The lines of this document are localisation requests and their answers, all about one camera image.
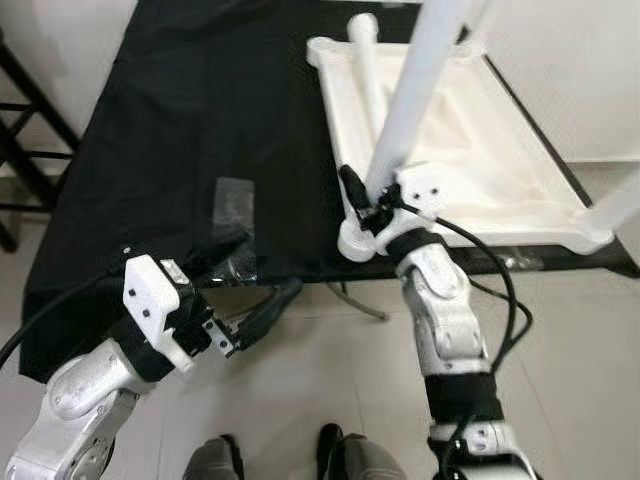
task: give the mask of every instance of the black chair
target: black chair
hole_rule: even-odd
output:
[[[2,28],[0,28],[0,68],[6,72],[28,102],[25,104],[2,103],[0,99],[0,111],[19,113],[17,119],[11,125],[7,125],[0,119],[0,166],[7,162],[24,182],[29,192],[40,202],[39,206],[0,203],[0,211],[51,212],[55,206],[58,191],[34,164],[32,158],[71,160],[73,153],[25,151],[16,141],[16,136],[35,113],[40,113],[72,152],[77,149],[80,139],[53,108],[49,100],[5,45]],[[2,222],[0,222],[0,247],[7,252],[13,252],[18,248],[17,241],[11,236]]]

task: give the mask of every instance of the white pipe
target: white pipe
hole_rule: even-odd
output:
[[[347,25],[349,40],[355,45],[360,79],[367,99],[369,123],[377,141],[387,116],[387,101],[380,83],[376,45],[378,43],[378,21],[371,13],[353,17]]]
[[[639,212],[640,169],[584,212],[578,223],[594,236],[611,236],[614,230]]]
[[[429,0],[420,10],[402,75],[369,167],[366,185],[372,202],[377,203],[382,189],[393,183],[395,170],[413,148],[466,10],[466,0]]]

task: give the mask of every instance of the black tablecloth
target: black tablecloth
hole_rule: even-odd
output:
[[[337,251],[343,211],[306,63],[308,38],[346,40],[347,21],[363,11],[378,17],[381,41],[409,40],[415,5],[140,0],[31,271],[24,318],[122,262],[125,247],[181,261],[206,245],[220,177],[254,182],[259,282],[393,276],[386,259],[353,264]],[[561,247],[524,254],[541,268],[637,273],[618,243],[591,257]],[[454,256],[470,272],[492,270],[473,249]],[[47,317],[24,344],[21,372],[44,381],[95,346],[123,313],[120,288],[105,280]]]

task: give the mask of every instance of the white wall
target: white wall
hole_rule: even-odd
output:
[[[640,160],[640,2],[492,0],[488,50],[568,160]]]
[[[91,118],[120,45],[135,0],[1,0],[6,43],[82,133]],[[6,78],[0,95],[13,96]],[[52,136],[36,125],[21,140],[48,146]]]

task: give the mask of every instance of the tile floor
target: tile floor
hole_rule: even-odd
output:
[[[44,228],[24,223],[19,252],[0,253],[0,342],[17,327]],[[499,385],[525,450],[547,479],[612,478],[612,469],[615,478],[639,478],[640,285],[606,271],[520,274],[516,284],[537,322]],[[398,285],[350,288],[391,320],[358,314],[322,285],[306,287],[252,351],[231,360],[208,352],[192,378],[171,375],[143,398],[104,478],[180,478],[204,440],[233,432],[249,479],[312,479],[316,434],[327,421],[387,447],[409,478],[431,478],[428,409]],[[474,306],[495,346],[505,306],[482,294]],[[1,465],[43,393],[16,367],[14,356],[0,374]]]

